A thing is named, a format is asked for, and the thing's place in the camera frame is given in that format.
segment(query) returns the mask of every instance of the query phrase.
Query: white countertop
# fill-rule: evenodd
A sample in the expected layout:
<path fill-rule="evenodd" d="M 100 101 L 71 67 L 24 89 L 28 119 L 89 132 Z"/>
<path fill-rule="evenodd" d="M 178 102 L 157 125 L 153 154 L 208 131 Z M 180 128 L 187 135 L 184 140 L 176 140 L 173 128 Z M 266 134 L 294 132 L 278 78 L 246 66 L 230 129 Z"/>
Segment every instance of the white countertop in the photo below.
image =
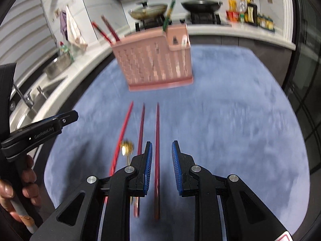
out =
<path fill-rule="evenodd" d="M 130 28 L 129 26 L 126 26 L 117 33 L 120 38 L 123 38 L 124 35 L 128 34 L 129 32 Z M 295 45 L 284 40 L 279 34 L 270 33 L 269 31 L 265 31 L 261 28 L 257 29 L 251 26 L 242 26 L 240 24 L 232 24 L 232 27 L 215 25 L 188 25 L 188 32 L 190 35 L 226 35 L 256 39 L 295 50 Z M 97 45 L 89 47 L 84 54 L 78 55 L 75 58 L 74 63 L 72 63 L 70 67 L 68 67 L 54 80 L 49 80 L 46 74 L 41 75 L 41 77 L 31 87 L 31 97 L 33 99 L 39 93 L 37 91 L 37 86 L 44 88 L 58 80 L 63 79 L 63 81 L 46 100 L 44 105 L 35 116 L 33 122 L 40 121 L 44 118 L 57 114 L 70 94 L 89 75 L 89 73 L 111 53 L 112 49 L 109 43 L 105 42 L 102 38 Z M 21 113 L 19 111 L 20 108 L 26 108 L 22 101 L 17 104 L 16 109 L 10 116 L 10 126 L 12 126 L 13 119 L 20 118 L 17 116 L 18 113 Z M 29 154 L 34 156 L 35 152 L 36 151 L 34 150 Z"/>

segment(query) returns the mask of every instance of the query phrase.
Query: dark glass bottle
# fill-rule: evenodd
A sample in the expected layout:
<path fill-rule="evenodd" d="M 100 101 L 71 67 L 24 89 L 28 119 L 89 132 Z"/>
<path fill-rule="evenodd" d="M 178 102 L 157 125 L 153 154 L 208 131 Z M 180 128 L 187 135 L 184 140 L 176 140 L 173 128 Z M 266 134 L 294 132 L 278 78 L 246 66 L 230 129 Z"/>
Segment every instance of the dark glass bottle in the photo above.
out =
<path fill-rule="evenodd" d="M 257 26 L 257 5 L 253 0 L 248 3 L 248 24 Z"/>

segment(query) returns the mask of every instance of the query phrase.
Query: red chopstick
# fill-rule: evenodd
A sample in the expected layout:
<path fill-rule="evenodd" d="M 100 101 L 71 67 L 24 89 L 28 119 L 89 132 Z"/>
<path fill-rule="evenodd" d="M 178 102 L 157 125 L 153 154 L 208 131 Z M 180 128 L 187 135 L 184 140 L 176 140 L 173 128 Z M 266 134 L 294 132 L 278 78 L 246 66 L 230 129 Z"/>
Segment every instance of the red chopstick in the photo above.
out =
<path fill-rule="evenodd" d="M 141 126 L 139 130 L 139 139 L 138 139 L 138 149 L 137 155 L 142 154 L 142 136 L 144 131 L 144 118 L 145 118 L 145 104 L 142 105 L 142 117 L 141 117 Z M 134 217 L 139 217 L 139 197 L 135 198 L 134 203 Z"/>
<path fill-rule="evenodd" d="M 92 26 L 93 26 L 94 28 L 97 29 L 97 31 L 100 32 L 100 34 L 101 34 L 102 36 L 104 36 L 104 38 L 105 38 L 110 44 L 112 44 L 111 40 L 107 37 L 107 35 L 104 33 L 104 31 L 98 27 L 98 25 L 97 25 L 95 22 L 91 22 L 91 24 L 92 24 Z"/>
<path fill-rule="evenodd" d="M 102 20 L 105 23 L 105 25 L 107 26 L 107 28 L 110 30 L 112 35 L 114 36 L 116 42 L 120 41 L 120 39 L 119 39 L 118 35 L 116 34 L 116 32 L 114 31 L 113 27 L 110 25 L 110 23 L 107 21 L 107 19 L 103 15 L 102 15 Z"/>
<path fill-rule="evenodd" d="M 123 123 L 123 126 L 122 126 L 120 134 L 119 134 L 119 138 L 118 138 L 118 141 L 117 141 L 116 149 L 115 149 L 115 152 L 114 152 L 114 158 L 113 158 L 113 161 L 112 161 L 112 164 L 111 164 L 111 167 L 110 167 L 109 176 L 112 176 L 114 174 L 114 172 L 115 172 L 116 165 L 117 165 L 117 159 L 118 159 L 118 155 L 119 155 L 119 151 L 120 151 L 120 144 L 121 144 L 121 141 L 123 140 L 123 137 L 124 137 L 124 134 L 125 134 L 125 130 L 126 130 L 126 127 L 127 127 L 127 124 L 128 124 L 128 120 L 129 120 L 129 117 L 130 117 L 130 113 L 132 112 L 132 109 L 133 109 L 133 105 L 134 105 L 134 102 L 132 101 L 131 104 L 129 105 L 129 109 L 128 109 L 127 114 L 126 114 L 125 121 Z"/>
<path fill-rule="evenodd" d="M 155 193 L 154 193 L 154 217 L 159 220 L 161 216 L 159 194 L 159 103 L 156 114 L 156 144 L 155 144 Z"/>

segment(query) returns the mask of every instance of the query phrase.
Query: kitchen sink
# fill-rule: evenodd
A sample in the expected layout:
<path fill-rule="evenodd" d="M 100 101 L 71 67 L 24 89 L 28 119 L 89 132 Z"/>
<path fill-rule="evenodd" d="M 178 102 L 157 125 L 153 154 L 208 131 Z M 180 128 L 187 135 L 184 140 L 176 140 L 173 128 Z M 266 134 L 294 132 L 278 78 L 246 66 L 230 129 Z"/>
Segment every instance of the kitchen sink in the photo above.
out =
<path fill-rule="evenodd" d="M 17 129 L 20 129 L 28 124 L 31 124 L 41 109 L 41 107 L 46 102 L 47 98 L 50 97 L 50 95 L 54 92 L 54 90 L 60 85 L 60 83 L 63 81 L 58 80 L 47 87 L 42 88 L 42 91 L 44 92 L 44 95 L 41 93 L 37 94 L 36 97 L 33 99 L 33 107 L 30 109 L 25 104 L 23 104 L 23 108 L 20 111 L 20 113 L 17 113 L 15 115 L 15 119 L 11 123 L 11 131 L 15 131 Z"/>

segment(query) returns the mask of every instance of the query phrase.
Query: pink basket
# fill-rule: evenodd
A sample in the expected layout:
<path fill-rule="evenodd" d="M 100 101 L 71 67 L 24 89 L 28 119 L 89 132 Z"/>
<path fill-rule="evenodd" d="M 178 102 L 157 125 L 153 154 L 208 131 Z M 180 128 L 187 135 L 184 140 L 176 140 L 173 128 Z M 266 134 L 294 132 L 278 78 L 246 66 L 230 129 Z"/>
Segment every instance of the pink basket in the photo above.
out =
<path fill-rule="evenodd" d="M 169 25 L 131 34 L 112 46 L 130 91 L 172 88 L 193 83 L 187 25 Z"/>

